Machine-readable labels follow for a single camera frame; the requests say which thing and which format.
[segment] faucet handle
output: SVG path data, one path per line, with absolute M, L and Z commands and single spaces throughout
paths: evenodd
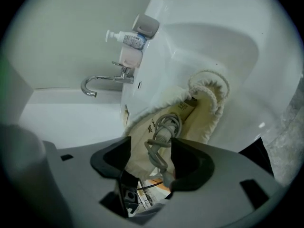
M 122 64 L 120 64 L 120 63 L 117 63 L 117 62 L 114 62 L 114 61 L 112 61 L 112 63 L 113 63 L 114 65 L 117 65 L 117 66 L 121 66 L 121 67 L 122 67 L 122 70 L 121 70 L 122 74 L 128 74 L 128 73 L 129 73 L 129 71 L 130 71 L 130 68 L 129 68 L 129 67 L 124 66 L 124 65 L 122 65 Z
M 120 64 L 120 63 L 116 63 L 116 62 L 114 62 L 114 61 L 112 61 L 112 63 L 113 63 L 114 65 L 116 65 L 116 66 L 126 67 L 126 66 L 124 66 L 124 65 L 122 65 L 122 64 Z

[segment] bottle cap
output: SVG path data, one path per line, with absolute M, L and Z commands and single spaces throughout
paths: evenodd
M 108 38 L 113 38 L 114 37 L 114 32 L 111 32 L 109 29 L 107 30 L 106 32 L 106 35 L 105 35 L 105 41 L 108 42 Z

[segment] gray tile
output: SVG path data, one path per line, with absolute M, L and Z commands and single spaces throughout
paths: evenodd
M 304 93 L 304 77 L 303 77 L 304 72 L 302 73 L 302 78 L 300 79 L 298 89 L 301 90 Z
M 261 136 L 265 146 L 270 145 L 289 126 L 303 105 L 304 94 L 298 88 L 281 117 Z
M 304 161 L 304 107 L 284 131 L 266 145 L 275 178 L 288 185 L 296 176 Z

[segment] soap dispenser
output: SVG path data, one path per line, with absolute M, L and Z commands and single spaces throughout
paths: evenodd
M 123 32 L 120 31 L 119 33 L 115 34 L 108 30 L 106 32 L 105 41 L 108 42 L 108 38 L 116 38 L 117 41 L 122 42 L 132 48 L 142 50 L 147 39 L 140 35 L 133 32 Z

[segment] gray cable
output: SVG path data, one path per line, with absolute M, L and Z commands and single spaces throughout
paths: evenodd
M 163 147 L 163 148 L 171 147 L 169 142 L 171 141 L 171 138 L 178 137 L 180 135 L 181 126 L 182 126 L 181 118 L 178 115 L 176 115 L 176 114 L 162 115 L 155 123 L 155 133 L 153 135 L 153 138 L 148 139 L 146 142 L 144 142 L 144 146 L 148 150 L 150 162 L 156 168 L 160 169 L 160 173 L 164 173 L 167 170 L 168 164 L 158 153 L 158 150 L 161 147 Z M 170 139 L 167 139 L 163 135 L 158 135 L 158 133 L 164 129 L 166 129 L 167 131 L 170 132 L 170 134 L 171 134 Z

